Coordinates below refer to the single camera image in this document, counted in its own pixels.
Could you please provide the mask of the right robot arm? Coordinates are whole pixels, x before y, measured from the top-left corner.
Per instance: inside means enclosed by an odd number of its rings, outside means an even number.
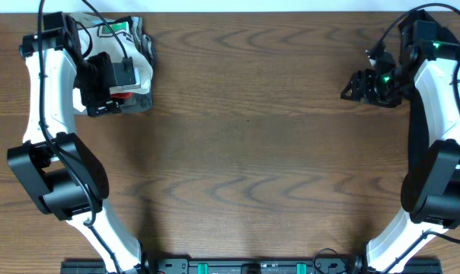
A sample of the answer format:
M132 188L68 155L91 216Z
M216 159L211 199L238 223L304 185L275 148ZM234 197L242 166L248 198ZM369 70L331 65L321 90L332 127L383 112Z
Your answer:
M353 74L341 98L393 108L410 103L409 168L401 208L366 245L350 273L438 273L415 255L460 226L460 44L434 33L403 33L400 59L383 45L372 68Z

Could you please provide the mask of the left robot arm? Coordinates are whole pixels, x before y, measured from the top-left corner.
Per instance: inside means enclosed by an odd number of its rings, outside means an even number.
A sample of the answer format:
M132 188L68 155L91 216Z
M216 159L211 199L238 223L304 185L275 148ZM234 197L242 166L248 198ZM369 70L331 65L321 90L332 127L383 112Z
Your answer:
M99 273L147 273L140 242L108 201L102 163L77 136L73 91L91 117L119 113L113 87L132 87L139 76L129 56L113 62L106 52L81 47L81 24L62 12L39 14L36 33L19 47L30 74L30 115L8 165L36 207L76 228L100 254Z

